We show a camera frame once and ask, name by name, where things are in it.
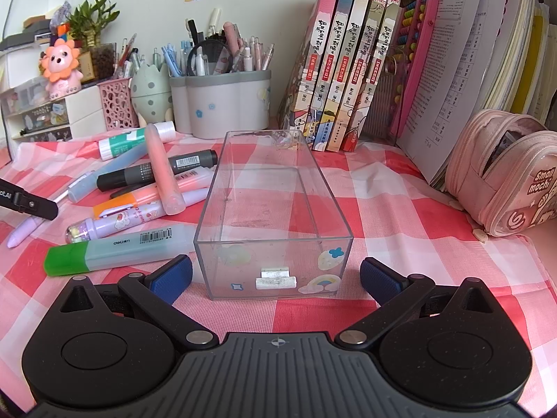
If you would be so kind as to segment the light purple pen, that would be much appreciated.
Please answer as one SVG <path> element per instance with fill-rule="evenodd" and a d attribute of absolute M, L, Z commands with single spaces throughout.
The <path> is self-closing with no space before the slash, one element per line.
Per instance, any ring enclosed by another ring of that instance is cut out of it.
<path fill-rule="evenodd" d="M 7 248 L 15 248 L 32 234 L 40 225 L 44 223 L 44 219 L 37 216 L 29 216 L 25 218 L 20 225 L 13 229 L 8 236 Z"/>

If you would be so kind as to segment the green cap highlighter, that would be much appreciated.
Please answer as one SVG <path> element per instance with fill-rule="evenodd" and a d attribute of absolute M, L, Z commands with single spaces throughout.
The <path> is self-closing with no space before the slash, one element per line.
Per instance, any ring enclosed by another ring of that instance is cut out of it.
<path fill-rule="evenodd" d="M 192 252 L 194 237 L 192 226 L 176 224 L 54 246 L 46 254 L 44 271 L 48 277 L 63 277 L 166 261 Z"/>

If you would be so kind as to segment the purple cartoon pen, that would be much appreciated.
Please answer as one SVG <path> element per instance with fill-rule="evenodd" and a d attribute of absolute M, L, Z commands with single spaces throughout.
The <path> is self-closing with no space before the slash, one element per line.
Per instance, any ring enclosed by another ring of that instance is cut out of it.
<path fill-rule="evenodd" d="M 69 225 L 65 231 L 65 241 L 77 243 L 103 239 L 166 215 L 159 200 L 139 206 L 119 206 L 110 209 L 106 216 L 99 219 L 87 218 Z"/>

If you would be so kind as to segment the blue pen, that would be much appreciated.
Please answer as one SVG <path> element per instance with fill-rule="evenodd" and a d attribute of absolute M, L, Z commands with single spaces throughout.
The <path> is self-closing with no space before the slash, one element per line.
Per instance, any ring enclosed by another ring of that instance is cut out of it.
<path fill-rule="evenodd" d="M 97 178 L 103 174 L 112 173 L 132 165 L 146 154 L 146 143 L 136 145 L 130 151 L 108 161 L 97 170 L 83 174 L 78 179 L 70 183 L 61 193 L 53 198 L 55 203 L 60 203 L 64 198 L 68 198 L 72 203 L 77 203 L 88 194 L 97 189 Z"/>

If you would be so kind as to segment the pink tube pen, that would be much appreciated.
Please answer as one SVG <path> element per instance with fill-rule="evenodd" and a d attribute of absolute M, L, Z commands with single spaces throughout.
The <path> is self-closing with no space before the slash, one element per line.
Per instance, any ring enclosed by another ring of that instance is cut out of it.
<path fill-rule="evenodd" d="M 162 207 L 167 215 L 182 213 L 186 209 L 186 204 L 155 125 L 146 126 L 144 137 Z"/>

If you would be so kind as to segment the orange cap pink highlighter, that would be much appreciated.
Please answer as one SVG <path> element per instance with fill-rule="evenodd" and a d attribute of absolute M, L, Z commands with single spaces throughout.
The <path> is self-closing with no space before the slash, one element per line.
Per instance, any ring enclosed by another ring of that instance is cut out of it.
<path fill-rule="evenodd" d="M 208 188 L 211 185 L 214 171 L 206 167 L 195 167 L 176 178 L 182 193 Z M 159 192 L 155 184 L 140 187 L 137 190 L 117 196 L 109 201 L 93 207 L 93 218 L 106 217 L 119 210 L 137 207 L 159 200 Z"/>

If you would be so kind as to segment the clear plastic organizer box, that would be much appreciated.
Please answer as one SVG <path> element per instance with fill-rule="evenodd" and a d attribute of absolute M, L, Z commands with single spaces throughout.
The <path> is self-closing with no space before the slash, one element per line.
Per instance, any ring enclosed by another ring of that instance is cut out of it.
<path fill-rule="evenodd" d="M 194 238 L 212 300 L 333 296 L 352 243 L 300 131 L 227 133 Z"/>

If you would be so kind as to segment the pink mesh pen holder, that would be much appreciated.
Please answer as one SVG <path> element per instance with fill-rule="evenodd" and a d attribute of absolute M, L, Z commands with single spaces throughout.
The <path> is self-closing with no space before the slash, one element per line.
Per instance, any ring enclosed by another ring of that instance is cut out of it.
<path fill-rule="evenodd" d="M 107 130 L 134 129 L 139 126 L 131 103 L 130 79 L 118 78 L 98 84 Z"/>

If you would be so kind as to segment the pink lion toy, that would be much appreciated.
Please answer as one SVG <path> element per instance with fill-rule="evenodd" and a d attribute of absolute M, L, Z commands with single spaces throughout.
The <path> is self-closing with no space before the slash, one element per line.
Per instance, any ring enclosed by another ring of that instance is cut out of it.
<path fill-rule="evenodd" d="M 57 100 L 68 94 L 81 90 L 83 74 L 79 67 L 80 50 L 76 48 L 74 40 L 57 41 L 45 50 L 41 58 L 42 75 L 46 79 L 45 89 L 50 100 Z"/>

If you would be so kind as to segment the pink pencil case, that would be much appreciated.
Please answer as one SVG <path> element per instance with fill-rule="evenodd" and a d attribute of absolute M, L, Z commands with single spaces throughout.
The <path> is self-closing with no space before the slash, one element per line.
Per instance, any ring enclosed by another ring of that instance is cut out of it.
<path fill-rule="evenodd" d="M 483 109 L 460 134 L 445 185 L 490 236 L 542 225 L 556 217 L 556 133 L 527 114 Z"/>

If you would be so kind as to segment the green eggshell pen holder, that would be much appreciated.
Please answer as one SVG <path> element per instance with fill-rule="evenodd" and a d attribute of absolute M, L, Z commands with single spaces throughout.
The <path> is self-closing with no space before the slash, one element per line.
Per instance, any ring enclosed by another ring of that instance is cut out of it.
<path fill-rule="evenodd" d="M 164 63 L 160 68 L 143 64 L 130 83 L 131 103 L 146 124 L 169 122 L 174 118 L 169 71 Z"/>

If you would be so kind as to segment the pink spine comic book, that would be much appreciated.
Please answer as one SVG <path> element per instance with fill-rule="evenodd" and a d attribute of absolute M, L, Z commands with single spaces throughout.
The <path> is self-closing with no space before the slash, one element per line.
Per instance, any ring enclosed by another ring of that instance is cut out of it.
<path fill-rule="evenodd" d="M 316 0 L 280 104 L 280 127 L 304 131 L 337 0 Z"/>

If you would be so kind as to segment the blue spine comic book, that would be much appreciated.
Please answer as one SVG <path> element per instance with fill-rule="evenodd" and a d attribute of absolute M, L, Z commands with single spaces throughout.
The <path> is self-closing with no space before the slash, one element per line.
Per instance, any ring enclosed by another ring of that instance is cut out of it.
<path fill-rule="evenodd" d="M 327 43 L 321 55 L 313 99 L 304 131 L 306 142 L 313 150 L 325 146 L 324 135 L 330 126 L 329 116 L 325 113 L 325 106 L 346 33 L 346 24 L 352 3 L 353 0 L 335 0 L 334 11 L 329 17 Z"/>

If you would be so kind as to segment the black magnifying glass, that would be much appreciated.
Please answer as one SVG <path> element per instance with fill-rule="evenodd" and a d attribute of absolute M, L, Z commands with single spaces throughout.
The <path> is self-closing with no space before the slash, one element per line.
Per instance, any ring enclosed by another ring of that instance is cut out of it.
<path fill-rule="evenodd" d="M 207 40 L 195 46 L 186 60 L 187 77 L 208 77 L 230 73 L 233 56 L 221 41 Z"/>

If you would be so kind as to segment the stack of printed papers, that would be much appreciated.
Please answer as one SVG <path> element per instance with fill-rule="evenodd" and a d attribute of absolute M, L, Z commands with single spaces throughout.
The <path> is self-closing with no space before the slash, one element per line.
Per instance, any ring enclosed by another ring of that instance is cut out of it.
<path fill-rule="evenodd" d="M 556 26 L 540 0 L 440 0 L 405 128 L 394 142 L 444 190 L 450 155 L 475 113 L 555 125 Z"/>

